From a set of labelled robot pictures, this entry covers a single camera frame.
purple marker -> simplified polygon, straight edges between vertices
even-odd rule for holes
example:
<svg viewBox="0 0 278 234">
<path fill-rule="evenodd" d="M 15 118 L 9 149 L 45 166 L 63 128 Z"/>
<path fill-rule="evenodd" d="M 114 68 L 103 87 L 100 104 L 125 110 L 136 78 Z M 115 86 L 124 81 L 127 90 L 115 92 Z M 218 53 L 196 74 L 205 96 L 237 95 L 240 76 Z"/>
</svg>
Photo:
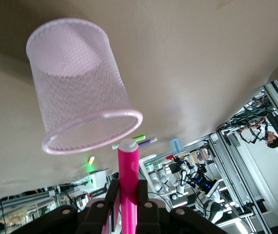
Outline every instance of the purple marker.
<svg viewBox="0 0 278 234">
<path fill-rule="evenodd" d="M 138 145 L 139 145 L 139 147 L 142 147 L 142 146 L 148 145 L 148 144 L 150 144 L 150 143 L 153 143 L 153 142 L 155 142 L 155 141 L 157 141 L 157 140 L 158 140 L 157 138 L 152 138 L 152 139 L 150 139 L 150 140 L 146 140 L 146 141 L 144 141 L 144 142 L 141 142 L 141 143 L 139 143 Z"/>
</svg>

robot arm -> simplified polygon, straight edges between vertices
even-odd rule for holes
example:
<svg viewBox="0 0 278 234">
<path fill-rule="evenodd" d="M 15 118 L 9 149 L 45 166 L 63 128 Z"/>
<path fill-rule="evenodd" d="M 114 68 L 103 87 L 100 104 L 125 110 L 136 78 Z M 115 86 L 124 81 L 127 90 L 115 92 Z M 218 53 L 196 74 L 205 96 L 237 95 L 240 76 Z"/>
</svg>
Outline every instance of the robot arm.
<svg viewBox="0 0 278 234">
<path fill-rule="evenodd" d="M 163 169 L 158 170 L 158 172 L 159 172 L 160 178 L 158 178 L 157 174 L 154 171 L 149 173 L 149 177 L 150 177 L 150 179 L 153 183 L 153 187 L 157 193 L 160 193 L 162 191 L 166 192 L 162 187 L 162 183 L 167 185 L 167 182 L 169 181 L 169 177 Z"/>
<path fill-rule="evenodd" d="M 212 196 L 210 198 L 207 198 L 203 193 L 197 192 L 196 194 L 196 200 L 195 200 L 195 207 L 200 210 L 203 214 L 204 217 L 212 222 L 216 223 L 218 220 L 220 220 L 223 216 L 223 209 L 222 206 L 215 202 L 213 200 Z"/>
<path fill-rule="evenodd" d="M 180 181 L 179 184 L 176 187 L 176 193 L 171 195 L 171 198 L 173 200 L 177 200 L 178 197 L 182 197 L 184 193 L 184 189 L 187 185 L 187 183 L 190 181 L 190 168 L 186 164 L 181 164 L 181 171 L 180 171 Z"/>
</svg>

wire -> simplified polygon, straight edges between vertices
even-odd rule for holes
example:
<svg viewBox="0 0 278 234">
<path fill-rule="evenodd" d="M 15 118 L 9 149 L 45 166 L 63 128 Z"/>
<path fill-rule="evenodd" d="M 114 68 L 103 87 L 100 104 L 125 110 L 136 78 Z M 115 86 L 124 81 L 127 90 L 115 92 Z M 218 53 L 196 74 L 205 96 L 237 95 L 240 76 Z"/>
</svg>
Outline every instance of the wire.
<svg viewBox="0 0 278 234">
<path fill-rule="evenodd" d="M 66 190 L 64 190 L 64 193 L 65 193 L 65 195 L 70 199 L 70 201 L 75 205 L 75 207 L 76 207 L 78 210 L 82 211 L 82 210 L 78 207 L 78 205 L 76 204 L 76 202 L 74 202 L 74 200 L 70 197 L 70 195 L 67 193 Z"/>
<path fill-rule="evenodd" d="M 191 173 L 190 177 L 192 178 L 193 174 L 197 173 L 195 170 Z"/>
<path fill-rule="evenodd" d="M 79 186 L 79 185 L 82 185 L 82 184 L 60 184 L 59 186 L 60 187 L 75 187 L 75 186 Z"/>
<path fill-rule="evenodd" d="M 262 103 L 265 103 L 265 102 L 264 102 L 264 98 L 265 98 L 265 97 L 266 97 L 266 99 L 268 100 L 268 101 L 266 101 L 266 103 L 270 103 L 269 98 L 268 98 L 265 94 L 262 96 L 261 102 L 262 102 Z"/>
<path fill-rule="evenodd" d="M 207 175 L 206 174 L 203 174 L 210 182 L 213 182 L 212 180 L 211 180 L 211 178 L 209 178 L 209 177 L 207 177 Z"/>
<path fill-rule="evenodd" d="M 163 184 L 165 184 L 170 190 L 172 190 L 172 188 L 168 184 L 166 184 L 166 183 L 163 183 Z"/>
<path fill-rule="evenodd" d="M 231 120 L 224 123 L 224 125 L 221 127 L 221 129 L 228 130 L 228 129 L 235 129 L 237 127 L 241 128 L 242 126 L 247 126 L 251 122 L 258 122 L 259 124 L 264 124 L 264 123 L 261 123 L 259 120 L 262 118 L 265 118 L 265 117 L 266 116 L 254 118 L 254 117 L 251 117 L 251 115 L 250 115 L 248 117 L 238 118 L 237 120 L 234 120 L 234 117 L 232 117 Z"/>
<path fill-rule="evenodd" d="M 5 230 L 5 234 L 7 234 L 7 225 L 6 225 L 6 220 L 5 220 L 5 218 L 4 218 L 3 206 L 2 206 L 2 201 L 1 201 L 1 200 L 0 200 L 0 205 L 1 205 L 1 211 L 2 211 L 3 222 L 4 222 L 4 230 Z"/>
<path fill-rule="evenodd" d="M 252 115 L 252 116 L 255 116 L 255 117 L 258 117 L 258 118 L 262 118 L 262 117 L 266 117 L 266 116 L 258 116 L 258 115 L 256 115 L 256 114 L 254 114 L 252 111 L 250 111 L 249 109 L 247 109 L 247 107 L 245 107 L 244 106 L 244 109 L 250 114 L 250 115 Z"/>
<path fill-rule="evenodd" d="M 262 110 L 262 111 L 271 112 L 270 110 L 266 110 L 266 109 L 263 109 L 263 108 L 259 108 L 259 107 L 256 107 L 256 106 L 252 106 L 252 105 L 250 105 L 250 104 L 247 104 L 247 105 L 249 105 L 250 107 L 252 107 L 252 108 L 254 108 L 254 109 L 256 109 L 256 110 Z"/>
<path fill-rule="evenodd" d="M 171 205 L 168 204 L 168 202 L 166 201 L 166 199 L 164 197 L 162 197 L 160 194 L 154 193 L 154 192 L 148 192 L 148 194 L 156 194 L 158 196 L 160 196 L 160 198 L 162 198 L 162 200 L 167 204 L 167 206 L 172 209 L 173 207 Z"/>
<path fill-rule="evenodd" d="M 192 189 L 194 195 L 196 196 L 195 201 L 197 201 L 197 199 L 198 199 L 198 200 L 202 203 L 203 206 L 201 206 L 200 204 L 198 204 L 198 205 L 204 210 L 204 215 L 205 215 L 204 217 L 206 217 L 206 216 L 207 216 L 206 211 L 208 211 L 208 210 L 204 208 L 203 202 L 201 201 L 201 199 L 199 199 L 199 195 L 198 195 L 198 191 L 199 191 L 199 190 L 198 190 L 197 192 L 195 192 L 194 189 L 193 189 L 192 187 L 191 187 L 191 189 Z"/>
<path fill-rule="evenodd" d="M 140 174 L 143 176 L 143 178 L 145 178 L 144 174 L 139 170 Z"/>
</svg>

mesh cup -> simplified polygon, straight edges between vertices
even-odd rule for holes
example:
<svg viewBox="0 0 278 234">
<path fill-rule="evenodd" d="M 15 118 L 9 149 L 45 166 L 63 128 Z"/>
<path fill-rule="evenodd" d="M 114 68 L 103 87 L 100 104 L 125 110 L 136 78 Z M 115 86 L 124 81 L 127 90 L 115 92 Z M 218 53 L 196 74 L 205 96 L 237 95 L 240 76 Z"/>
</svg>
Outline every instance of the mesh cup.
<svg viewBox="0 0 278 234">
<path fill-rule="evenodd" d="M 49 154 L 95 149 L 138 128 L 142 114 L 133 109 L 120 78 L 109 39 L 83 19 L 57 19 L 28 39 L 35 89 Z"/>
</svg>

white wall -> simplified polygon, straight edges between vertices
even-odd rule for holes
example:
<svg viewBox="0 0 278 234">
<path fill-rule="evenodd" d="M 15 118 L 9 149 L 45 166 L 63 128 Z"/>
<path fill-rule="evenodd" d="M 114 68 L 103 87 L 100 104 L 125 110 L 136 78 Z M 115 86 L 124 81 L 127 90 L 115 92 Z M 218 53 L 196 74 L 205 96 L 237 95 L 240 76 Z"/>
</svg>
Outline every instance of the white wall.
<svg viewBox="0 0 278 234">
<path fill-rule="evenodd" d="M 249 131 L 242 133 L 246 139 L 253 138 Z M 238 148 L 258 188 L 266 200 L 267 209 L 275 212 L 278 219 L 278 148 L 267 147 L 264 141 L 247 144 L 241 140 Z"/>
</svg>

